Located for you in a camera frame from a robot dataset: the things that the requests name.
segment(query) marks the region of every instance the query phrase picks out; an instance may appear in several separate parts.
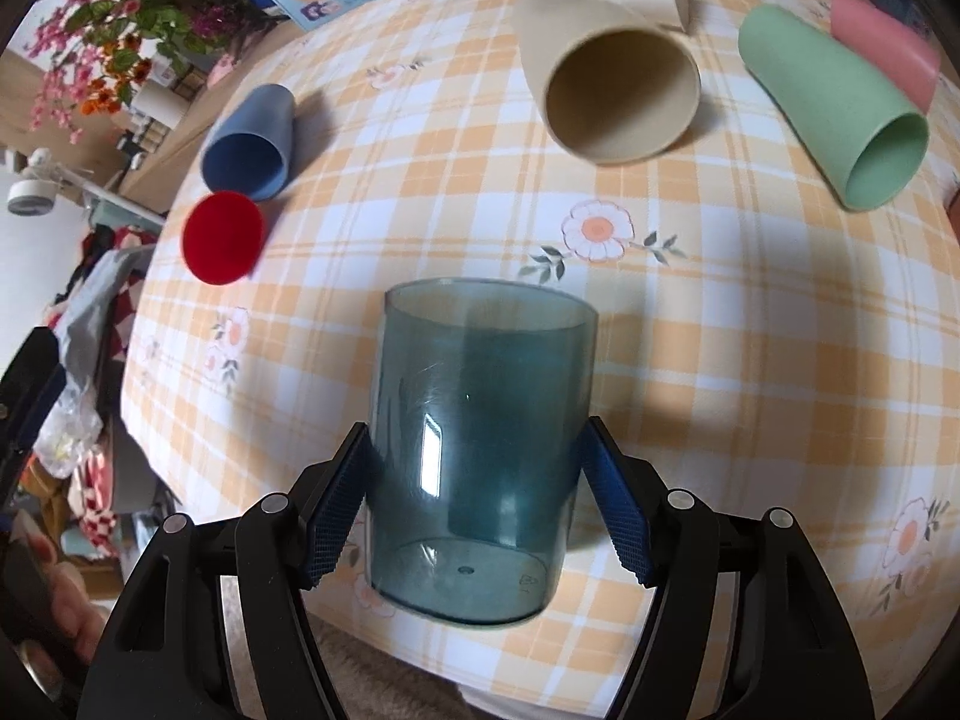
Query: plaid tablecloth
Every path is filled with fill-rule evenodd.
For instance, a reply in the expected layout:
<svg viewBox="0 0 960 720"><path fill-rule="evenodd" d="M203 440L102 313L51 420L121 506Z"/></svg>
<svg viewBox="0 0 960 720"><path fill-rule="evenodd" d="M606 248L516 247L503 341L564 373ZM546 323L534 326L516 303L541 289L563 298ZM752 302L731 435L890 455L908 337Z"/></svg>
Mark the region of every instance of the plaid tablecloth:
<svg viewBox="0 0 960 720"><path fill-rule="evenodd" d="M960 584L960 93L943 81L916 179L841 210L746 73L743 17L777 2L827 27L826 0L694 0L704 101L663 156L597 169L547 137L509 25L513 0L380 0L246 79L296 94L296 178L250 278L193 279L179 233L194 167L147 280L123 414L199 520L232 517L368 416L391 285L431 276L545 283L601 314L592 408L621 446L717 511L780 505L853 621L877 707L920 671ZM468 631L365 584L363 517L311 608L476 688L602 714L650 594L581 490L560 589L517 627ZM730 588L718 596L728 608ZM715 615L698 712L712 707Z"/></svg>

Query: pink cup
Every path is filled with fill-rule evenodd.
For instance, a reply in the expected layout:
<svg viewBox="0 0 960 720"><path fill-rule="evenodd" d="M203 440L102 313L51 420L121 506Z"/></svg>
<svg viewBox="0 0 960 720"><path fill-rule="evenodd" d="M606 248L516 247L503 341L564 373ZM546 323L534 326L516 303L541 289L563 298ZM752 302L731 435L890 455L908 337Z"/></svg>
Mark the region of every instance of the pink cup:
<svg viewBox="0 0 960 720"><path fill-rule="evenodd" d="M830 34L880 68L923 113L940 77L940 54L920 35L863 0L833 0Z"/></svg>

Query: red cup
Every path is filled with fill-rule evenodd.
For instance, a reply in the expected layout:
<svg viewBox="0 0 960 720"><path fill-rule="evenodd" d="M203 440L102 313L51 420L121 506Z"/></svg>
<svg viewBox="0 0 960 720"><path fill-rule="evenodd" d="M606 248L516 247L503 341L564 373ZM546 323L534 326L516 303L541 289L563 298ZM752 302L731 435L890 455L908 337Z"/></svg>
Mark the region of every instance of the red cup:
<svg viewBox="0 0 960 720"><path fill-rule="evenodd" d="M184 261L200 281L222 286L247 275L263 248L263 214L246 194L215 191L186 218Z"/></svg>
<svg viewBox="0 0 960 720"><path fill-rule="evenodd" d="M880 68L928 113L940 77L940 54L920 35L863 0L833 0L830 34Z"/></svg>

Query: silver screw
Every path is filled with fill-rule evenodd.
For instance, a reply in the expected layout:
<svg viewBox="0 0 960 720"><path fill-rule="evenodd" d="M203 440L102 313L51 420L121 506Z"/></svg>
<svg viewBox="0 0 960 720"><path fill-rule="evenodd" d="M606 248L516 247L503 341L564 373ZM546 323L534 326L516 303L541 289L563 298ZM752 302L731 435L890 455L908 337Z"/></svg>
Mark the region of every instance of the silver screw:
<svg viewBox="0 0 960 720"><path fill-rule="evenodd" d="M165 533L179 533L186 527L185 514L171 514L163 520L163 531Z"/></svg>
<svg viewBox="0 0 960 720"><path fill-rule="evenodd" d="M674 509L692 509L694 500L686 490L670 490L670 493L667 493L666 502Z"/></svg>
<svg viewBox="0 0 960 720"><path fill-rule="evenodd" d="M793 527L793 514L786 509L772 509L770 512L770 521L778 528Z"/></svg>
<svg viewBox="0 0 960 720"><path fill-rule="evenodd" d="M277 514L287 508L287 496L283 493L273 493L268 495L260 503L261 509L266 514Z"/></svg>

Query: human hand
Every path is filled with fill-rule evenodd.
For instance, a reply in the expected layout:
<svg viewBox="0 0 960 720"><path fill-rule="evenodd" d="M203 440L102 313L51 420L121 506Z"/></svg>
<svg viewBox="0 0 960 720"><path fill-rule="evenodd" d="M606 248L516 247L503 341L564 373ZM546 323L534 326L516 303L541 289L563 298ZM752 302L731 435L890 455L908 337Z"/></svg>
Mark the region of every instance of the human hand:
<svg viewBox="0 0 960 720"><path fill-rule="evenodd" d="M56 548L49 538L37 534L27 536L27 541L46 575L54 621L73 642L78 658L89 665L103 635L107 613L91 603L77 567L56 562Z"/></svg>

